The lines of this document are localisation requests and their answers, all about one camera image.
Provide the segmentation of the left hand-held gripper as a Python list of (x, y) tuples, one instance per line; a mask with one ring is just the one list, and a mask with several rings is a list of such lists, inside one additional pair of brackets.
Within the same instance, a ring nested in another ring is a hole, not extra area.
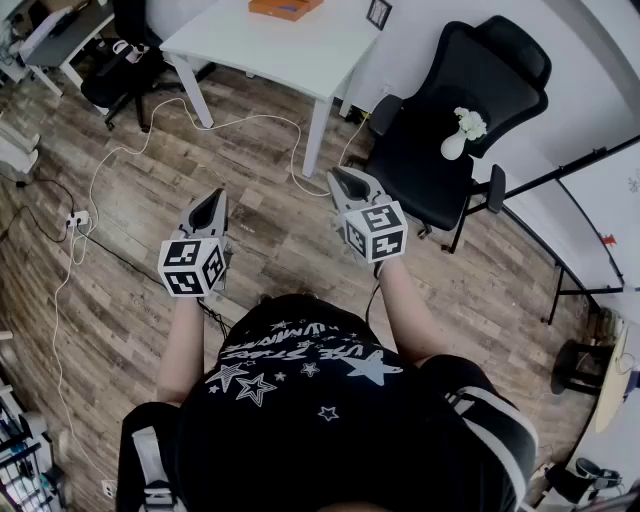
[(162, 242), (157, 270), (173, 297), (206, 298), (225, 289), (231, 251), (227, 194), (222, 188), (193, 201)]

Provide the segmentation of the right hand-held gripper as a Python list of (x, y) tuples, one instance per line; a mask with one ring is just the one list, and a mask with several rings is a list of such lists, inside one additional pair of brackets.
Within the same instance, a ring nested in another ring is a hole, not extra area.
[(327, 172), (337, 229), (355, 257), (378, 264), (405, 253), (408, 225), (394, 201), (373, 176), (338, 166)]

